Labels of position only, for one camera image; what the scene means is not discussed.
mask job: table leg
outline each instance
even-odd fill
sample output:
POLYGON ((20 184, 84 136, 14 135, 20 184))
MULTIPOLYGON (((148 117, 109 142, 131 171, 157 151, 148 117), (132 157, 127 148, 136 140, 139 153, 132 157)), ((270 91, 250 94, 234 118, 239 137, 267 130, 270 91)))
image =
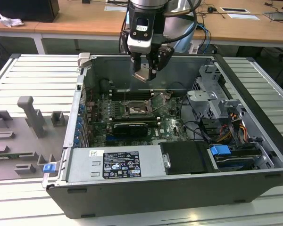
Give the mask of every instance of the table leg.
POLYGON ((79 46, 79 41, 78 41, 78 39, 74 39, 74 42, 75 42, 75 49, 76 49, 76 50, 80 50, 80 46, 79 46))
POLYGON ((47 50, 46 50, 46 48, 45 48, 45 46, 43 45, 43 42, 42 42, 42 35, 38 34, 38 33, 34 33, 32 35, 32 38, 33 38, 34 43, 37 47, 38 54, 47 54, 47 50))

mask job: blue connector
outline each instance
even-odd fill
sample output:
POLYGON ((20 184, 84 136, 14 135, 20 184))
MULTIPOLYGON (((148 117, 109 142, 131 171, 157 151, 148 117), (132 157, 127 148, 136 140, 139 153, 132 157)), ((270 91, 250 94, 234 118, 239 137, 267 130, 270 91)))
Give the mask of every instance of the blue connector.
POLYGON ((77 117, 77 119, 76 119, 78 122, 81 122, 81 121, 83 121, 83 118, 82 117, 77 117))
POLYGON ((74 143, 75 143, 75 144, 78 144, 79 142, 80 142, 79 139, 77 139, 77 138, 74 139, 74 143))
POLYGON ((55 173, 56 172, 56 164, 55 163, 47 163, 43 167, 43 173, 55 173))
POLYGON ((231 154, 231 150, 227 145, 214 145, 210 148, 213 155, 216 154, 231 154))
POLYGON ((78 131, 78 130, 76 130, 76 131, 75 131, 75 136, 77 136, 77 137, 78 137, 80 134, 81 134, 81 132, 80 132, 80 131, 78 131))
POLYGON ((80 123, 78 123, 78 124, 76 125, 76 128, 77 128, 77 129, 80 129, 80 128, 82 128, 82 125, 81 125, 80 123))

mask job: aluminum profile table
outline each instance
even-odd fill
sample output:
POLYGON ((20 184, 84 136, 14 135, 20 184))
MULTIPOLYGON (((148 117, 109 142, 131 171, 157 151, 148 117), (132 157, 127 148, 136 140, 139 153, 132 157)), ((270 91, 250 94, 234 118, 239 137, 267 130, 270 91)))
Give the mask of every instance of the aluminum profile table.
MULTIPOLYGON (((21 110, 13 106, 13 98, 32 95, 43 114, 49 106, 58 106, 69 113, 79 74, 76 59, 77 55, 21 55, 19 59, 10 59, 0 72, 0 106, 7 106, 13 117, 22 116, 21 110)), ((283 134, 281 88, 256 63, 245 58, 225 60, 283 134)), ((41 181, 41 178, 0 181, 0 226, 283 225, 283 186, 269 190, 251 203, 72 220, 42 188, 41 181)))
MULTIPOLYGON (((225 61, 283 136, 283 90, 256 62, 236 57, 225 61)), ((225 86, 237 98, 230 85, 225 86)))
POLYGON ((0 110, 11 117, 25 116, 17 106, 20 96, 33 96, 43 116, 52 111, 70 114, 77 76, 78 55, 26 55, 9 59, 0 71, 0 110))

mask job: white paper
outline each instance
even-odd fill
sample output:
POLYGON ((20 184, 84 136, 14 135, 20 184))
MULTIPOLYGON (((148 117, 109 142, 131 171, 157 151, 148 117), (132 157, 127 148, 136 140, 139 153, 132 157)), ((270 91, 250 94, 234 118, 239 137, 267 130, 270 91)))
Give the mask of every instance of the white paper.
POLYGON ((0 22, 6 27, 24 25, 21 19, 10 19, 0 14, 0 22))
POLYGON ((228 16, 232 19, 248 19, 248 20, 259 20, 258 17, 254 15, 246 15, 246 14, 232 14, 228 13, 228 16))

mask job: tabletop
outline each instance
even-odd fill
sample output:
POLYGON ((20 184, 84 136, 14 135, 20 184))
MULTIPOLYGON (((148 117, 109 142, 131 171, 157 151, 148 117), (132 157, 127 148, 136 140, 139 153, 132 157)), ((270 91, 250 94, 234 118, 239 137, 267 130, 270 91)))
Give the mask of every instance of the tabletop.
MULTIPOLYGON (((12 28, 0 24, 0 31, 118 36, 125 12, 105 11, 107 4, 102 1, 104 0, 82 4, 80 0, 59 0, 60 11, 53 23, 25 22, 24 26, 12 28)), ((265 12, 276 12, 274 8, 264 5, 266 1, 202 0, 202 6, 197 11, 206 13, 206 3, 213 4, 219 13, 224 13, 220 7, 245 8, 249 14, 255 14, 259 18, 231 19, 223 14, 224 19, 218 13, 205 14, 205 26, 211 32, 212 40, 283 43, 283 23, 271 22, 263 15, 265 12)), ((273 5, 282 11, 283 2, 273 1, 273 5)), ((194 39, 203 38, 204 32, 197 30, 194 39)))

